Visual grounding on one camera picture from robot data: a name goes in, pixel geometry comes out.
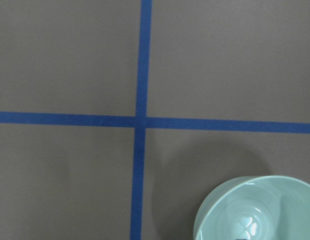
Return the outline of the mint green bowl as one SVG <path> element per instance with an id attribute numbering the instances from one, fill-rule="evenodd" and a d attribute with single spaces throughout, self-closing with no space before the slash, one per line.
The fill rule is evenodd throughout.
<path id="1" fill-rule="evenodd" d="M 310 184 L 297 178 L 243 176 L 201 203 L 194 240 L 310 240 Z"/>

